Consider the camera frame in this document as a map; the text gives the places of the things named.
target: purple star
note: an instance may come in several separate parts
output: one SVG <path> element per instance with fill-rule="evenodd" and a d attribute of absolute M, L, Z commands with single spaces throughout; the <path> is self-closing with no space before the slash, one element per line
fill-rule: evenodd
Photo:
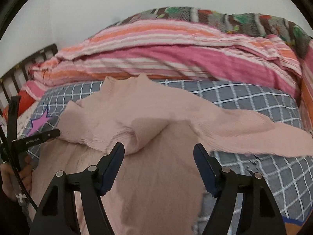
<path fill-rule="evenodd" d="M 47 104 L 46 109 L 40 118 L 30 120 L 32 123 L 32 129 L 29 131 L 29 133 L 27 133 L 27 136 L 32 135 L 35 131 L 37 131 L 42 125 L 44 125 L 51 118 L 51 116 L 49 116 L 48 113 L 49 113 L 49 107 Z"/>

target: wooden headboard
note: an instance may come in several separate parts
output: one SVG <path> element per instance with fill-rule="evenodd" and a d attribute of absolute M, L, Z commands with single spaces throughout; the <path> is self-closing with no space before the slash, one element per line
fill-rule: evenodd
<path fill-rule="evenodd" d="M 0 115 L 2 116 L 3 109 L 7 106 L 12 96 L 17 95 L 22 85 L 29 79 L 28 67 L 31 64 L 43 62 L 51 58 L 58 52 L 57 46 L 52 44 L 47 46 L 23 61 L 16 64 L 7 73 L 0 78 Z"/>

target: white wall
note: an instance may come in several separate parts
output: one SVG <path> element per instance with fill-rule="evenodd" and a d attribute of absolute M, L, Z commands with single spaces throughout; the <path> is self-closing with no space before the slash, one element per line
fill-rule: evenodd
<path fill-rule="evenodd" d="M 275 15 L 295 22 L 313 36 L 313 30 L 291 0 L 50 0 L 54 42 L 58 48 L 73 45 L 118 20 L 166 6 Z"/>
<path fill-rule="evenodd" d="M 0 75 L 53 43 L 50 0 L 28 0 L 0 40 Z"/>

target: black cable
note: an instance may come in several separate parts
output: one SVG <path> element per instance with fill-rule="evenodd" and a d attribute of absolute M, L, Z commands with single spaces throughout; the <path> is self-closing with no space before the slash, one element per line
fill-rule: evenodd
<path fill-rule="evenodd" d="M 19 183 L 19 186 L 21 187 L 21 190 L 23 191 L 23 193 L 26 195 L 26 197 L 28 198 L 30 204 L 33 206 L 33 208 L 37 211 L 38 207 L 36 205 L 36 203 L 34 202 L 34 200 L 32 199 L 32 197 L 30 196 L 30 194 L 28 193 L 28 191 L 26 190 L 19 174 L 18 174 L 18 171 L 17 171 L 17 168 L 15 166 L 15 163 L 14 163 L 14 160 L 13 160 L 13 157 L 11 155 L 11 152 L 8 150 L 9 149 L 9 145 L 8 145 L 8 142 L 7 142 L 7 138 L 3 132 L 3 129 L 1 128 L 0 130 L 0 138 L 1 138 L 1 141 L 2 141 L 2 144 L 3 144 L 3 150 L 5 152 L 5 154 L 7 155 L 7 158 L 9 159 L 9 162 L 12 166 L 12 170 L 14 172 L 14 175 L 15 177 L 17 178 L 18 180 L 18 183 Z"/>

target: silver screw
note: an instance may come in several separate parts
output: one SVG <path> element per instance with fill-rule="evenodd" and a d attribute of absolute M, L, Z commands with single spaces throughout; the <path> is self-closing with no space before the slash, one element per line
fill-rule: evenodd
<path fill-rule="evenodd" d="M 230 168 L 229 167 L 222 167 L 222 171 L 225 173 L 230 172 Z"/>
<path fill-rule="evenodd" d="M 63 174 L 64 174 L 64 172 L 59 170 L 55 175 L 59 178 L 59 177 L 62 177 Z"/>
<path fill-rule="evenodd" d="M 97 166 L 95 166 L 95 165 L 92 165 L 92 166 L 89 166 L 88 167 L 88 170 L 90 171 L 90 172 L 93 172 L 93 171 L 95 171 L 97 169 Z"/>
<path fill-rule="evenodd" d="M 256 177 L 257 179 L 261 179 L 263 176 L 262 176 L 261 173 L 257 172 L 257 173 L 255 173 L 255 177 Z"/>

